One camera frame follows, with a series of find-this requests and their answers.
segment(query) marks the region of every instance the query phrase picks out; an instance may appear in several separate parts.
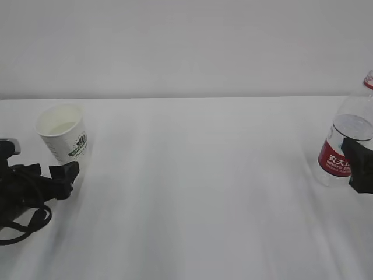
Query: water bottle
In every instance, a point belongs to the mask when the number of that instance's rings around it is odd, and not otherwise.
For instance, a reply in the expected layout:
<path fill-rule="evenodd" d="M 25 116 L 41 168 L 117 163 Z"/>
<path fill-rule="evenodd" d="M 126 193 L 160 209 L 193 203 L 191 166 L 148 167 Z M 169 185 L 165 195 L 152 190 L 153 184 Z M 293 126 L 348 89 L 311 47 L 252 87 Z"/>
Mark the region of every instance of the water bottle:
<path fill-rule="evenodd" d="M 349 182 L 351 168 L 341 145 L 345 137 L 366 146 L 373 138 L 373 71 L 361 87 L 341 105 L 314 166 L 314 176 L 323 185 Z"/>

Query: paper cup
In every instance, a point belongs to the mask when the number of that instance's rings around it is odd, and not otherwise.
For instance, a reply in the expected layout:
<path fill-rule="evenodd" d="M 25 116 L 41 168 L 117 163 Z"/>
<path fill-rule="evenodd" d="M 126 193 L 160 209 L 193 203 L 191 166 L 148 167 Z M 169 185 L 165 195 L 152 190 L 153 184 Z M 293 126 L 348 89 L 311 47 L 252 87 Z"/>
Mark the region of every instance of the paper cup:
<path fill-rule="evenodd" d="M 37 118 L 35 129 L 62 165 L 80 163 L 87 153 L 87 134 L 78 105 L 60 104 L 44 111 Z"/>

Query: white table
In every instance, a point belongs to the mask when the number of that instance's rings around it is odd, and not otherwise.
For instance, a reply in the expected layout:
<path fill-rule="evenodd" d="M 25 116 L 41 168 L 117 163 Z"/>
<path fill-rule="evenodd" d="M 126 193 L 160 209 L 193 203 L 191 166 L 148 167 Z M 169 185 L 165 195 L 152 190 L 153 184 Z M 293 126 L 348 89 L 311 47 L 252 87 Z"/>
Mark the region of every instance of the white table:
<path fill-rule="evenodd" d="M 1 279 L 373 279 L 373 198 L 311 175 L 343 98 L 75 100 L 93 147 L 81 189 L 0 247 Z M 0 102 L 11 164 L 55 164 L 33 122 L 60 102 Z"/>

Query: bottle cap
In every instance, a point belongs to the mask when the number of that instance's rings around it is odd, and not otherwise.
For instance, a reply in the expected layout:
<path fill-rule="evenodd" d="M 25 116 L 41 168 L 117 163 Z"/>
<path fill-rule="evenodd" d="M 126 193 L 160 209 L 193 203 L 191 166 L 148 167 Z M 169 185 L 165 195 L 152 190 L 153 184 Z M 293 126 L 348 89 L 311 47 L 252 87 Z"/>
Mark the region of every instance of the bottle cap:
<path fill-rule="evenodd" d="M 364 84 L 370 89 L 373 89 L 373 70 L 370 70 L 364 79 Z"/>

